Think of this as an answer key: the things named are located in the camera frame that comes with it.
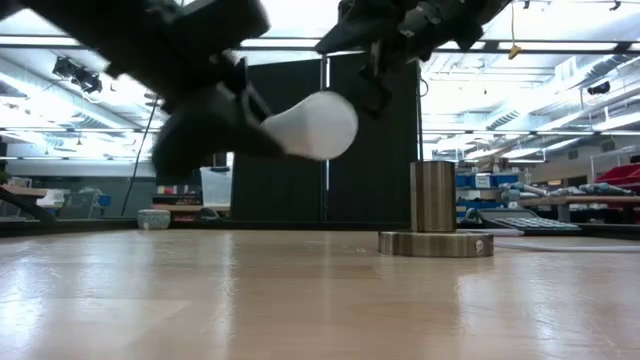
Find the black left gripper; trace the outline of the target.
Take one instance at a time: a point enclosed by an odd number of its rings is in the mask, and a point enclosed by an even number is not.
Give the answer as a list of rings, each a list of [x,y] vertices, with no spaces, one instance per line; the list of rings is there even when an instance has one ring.
[[[151,162],[159,178],[185,178],[217,153],[279,157],[281,144],[260,124],[273,115],[248,84],[235,93],[226,85],[197,90],[182,100],[158,134]]]

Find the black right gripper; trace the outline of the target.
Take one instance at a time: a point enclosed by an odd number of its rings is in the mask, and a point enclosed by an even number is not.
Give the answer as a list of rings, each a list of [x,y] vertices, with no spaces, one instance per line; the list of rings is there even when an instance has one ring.
[[[348,80],[345,98],[372,119],[383,115],[391,92],[378,75],[413,60],[427,61],[454,42],[466,52],[484,35],[483,26],[509,0],[345,0],[339,22],[314,46],[319,54],[362,49],[368,63]]]

